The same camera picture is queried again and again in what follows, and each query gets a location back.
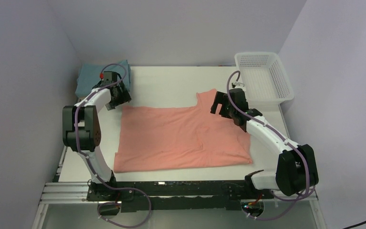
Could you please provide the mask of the pink t shirt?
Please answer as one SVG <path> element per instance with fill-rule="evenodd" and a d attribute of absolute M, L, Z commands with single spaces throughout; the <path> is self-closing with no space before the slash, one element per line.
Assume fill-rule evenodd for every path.
<path fill-rule="evenodd" d="M 251 164 L 250 135 L 210 112 L 216 93 L 197 93 L 191 107 L 125 106 L 114 172 Z"/>

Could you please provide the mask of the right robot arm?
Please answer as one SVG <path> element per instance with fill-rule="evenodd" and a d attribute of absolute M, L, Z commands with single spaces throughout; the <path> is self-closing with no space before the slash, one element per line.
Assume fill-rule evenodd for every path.
<path fill-rule="evenodd" d="M 300 145 L 285 137 L 274 128 L 263 114 L 255 108 L 249 108 L 245 93 L 240 88 L 230 89 L 228 93 L 217 91 L 211 113 L 217 106 L 219 115 L 232 119 L 244 132 L 258 139 L 277 159 L 273 169 L 262 169 L 246 176 L 249 182 L 244 184 L 244 193 L 249 198 L 257 197 L 262 190 L 279 190 L 286 196 L 309 192 L 318 182 L 315 154 L 308 144 Z"/>

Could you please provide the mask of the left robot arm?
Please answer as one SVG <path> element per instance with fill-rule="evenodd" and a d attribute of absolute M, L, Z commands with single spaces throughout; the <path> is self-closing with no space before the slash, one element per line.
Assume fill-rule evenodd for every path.
<path fill-rule="evenodd" d="M 94 187 L 101 185 L 99 194 L 105 200 L 114 199 L 118 187 L 100 148 L 102 132 L 98 113 L 103 108 L 111 110 L 130 100 L 123 76 L 102 71 L 99 82 L 84 99 L 62 109 L 63 143 L 82 158 L 91 175 L 91 184 Z"/>

